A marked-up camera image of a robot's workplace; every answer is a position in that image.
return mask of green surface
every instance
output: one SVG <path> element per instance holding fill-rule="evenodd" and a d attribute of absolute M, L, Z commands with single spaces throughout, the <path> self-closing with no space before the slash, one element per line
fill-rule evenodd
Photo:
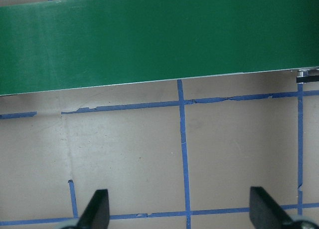
<path fill-rule="evenodd" d="M 319 66 L 319 0 L 0 8 L 0 95 Z"/>

